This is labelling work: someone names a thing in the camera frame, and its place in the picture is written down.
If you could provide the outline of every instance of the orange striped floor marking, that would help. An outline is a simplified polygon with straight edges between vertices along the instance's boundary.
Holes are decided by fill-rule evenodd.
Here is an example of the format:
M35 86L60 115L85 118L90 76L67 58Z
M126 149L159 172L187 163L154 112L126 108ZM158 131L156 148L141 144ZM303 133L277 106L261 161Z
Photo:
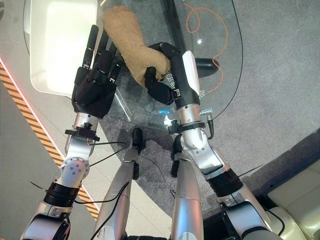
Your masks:
M59 151L56 144L48 134L47 130L40 122L39 118L36 116L35 112L31 108L30 104L26 100L25 96L21 93L14 79L11 77L6 66L4 65L2 59L0 58L0 80L3 86L6 88L13 101L15 102L17 108L20 110L24 116L26 122L29 124L37 138L40 140L41 144L48 152L52 160L56 163L58 168L60 168L65 157ZM79 190L78 197L84 202L93 202L94 200L89 195L88 191L82 185ZM99 214L99 208L96 204L87 203L85 204L86 208L92 215L92 217L97 220Z

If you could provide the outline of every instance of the glass tabletop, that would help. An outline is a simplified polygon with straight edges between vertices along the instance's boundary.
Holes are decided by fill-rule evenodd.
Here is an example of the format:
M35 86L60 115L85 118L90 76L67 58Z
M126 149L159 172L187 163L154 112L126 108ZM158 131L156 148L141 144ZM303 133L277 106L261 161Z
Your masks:
M226 109L237 90L242 70L242 40L231 0L107 0L102 10L126 5L137 15L144 38L149 46L159 42L177 45L175 29L170 25L167 2L174 2L185 48L195 58L214 58L219 69L199 79L200 108L212 108L215 118ZM163 83L170 86L168 74ZM178 118L175 105L166 106L153 100L126 68L117 79L117 91L110 116L156 129L166 129L168 120Z

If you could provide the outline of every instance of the white panel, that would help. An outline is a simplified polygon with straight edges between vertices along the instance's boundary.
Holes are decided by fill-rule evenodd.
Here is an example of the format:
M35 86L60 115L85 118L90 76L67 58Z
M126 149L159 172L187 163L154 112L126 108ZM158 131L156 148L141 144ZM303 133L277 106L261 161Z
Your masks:
M182 55L182 59L189 86L199 95L200 86L195 56L191 51L186 51Z
M97 5L96 0L32 0L30 79L36 90L71 96Z

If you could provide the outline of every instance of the tan plush toy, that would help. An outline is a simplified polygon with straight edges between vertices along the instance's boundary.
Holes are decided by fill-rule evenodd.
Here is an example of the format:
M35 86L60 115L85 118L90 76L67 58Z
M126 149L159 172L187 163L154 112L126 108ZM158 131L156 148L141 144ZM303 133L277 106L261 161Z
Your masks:
M144 44L137 16L129 8L126 6L110 8L101 20L133 78L141 86L146 87L144 75L147 67L155 67L158 80L170 70L170 61L161 52Z

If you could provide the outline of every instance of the orange cable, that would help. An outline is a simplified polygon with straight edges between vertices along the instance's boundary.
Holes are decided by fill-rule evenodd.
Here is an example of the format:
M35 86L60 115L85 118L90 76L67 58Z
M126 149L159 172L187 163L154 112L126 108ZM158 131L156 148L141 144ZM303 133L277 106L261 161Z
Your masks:
M196 32L199 30L199 28L200 28L200 16L199 16L197 10L204 10L204 11L208 11L208 12L210 12L211 14L213 14L217 19L220 20L220 22L223 24L224 29L225 29L225 42L224 42L224 46L223 46L223 48L221 49L221 51L220 51L216 56L214 56L214 57L212 58L213 64L214 64L214 65L219 69L219 71L221 72L221 78L220 78L219 84L218 84L216 87L214 87L214 88L212 88L212 89L210 89L210 90L207 91L207 93L212 93L212 92L215 91L217 88L219 88L219 87L221 86L221 84L223 83L223 81L224 81L224 76L225 76L224 71L222 70L222 68L221 68L218 64L216 64L215 59L218 58L221 54L223 54L224 51L225 51L226 48L227 48L228 38L229 38L228 28L227 28L227 25L226 25L225 21L221 18L221 16L220 16L219 14L217 14L216 12L214 12L213 10L211 10L211 9L209 9L209 8L206 8L206 7L203 7L203 6L192 7L192 6L190 6L189 4L187 4L187 3L184 3L184 5L185 5L186 7L188 7L188 8L191 9L191 11L189 12L189 14L187 15L186 22L185 22L186 29L187 29L187 31L188 31L190 34L196 33ZM195 28L195 30L190 30L190 29L189 29L189 19L190 19L190 16L191 16L193 13L196 14L196 18L197 18L198 24L197 24L197 27Z

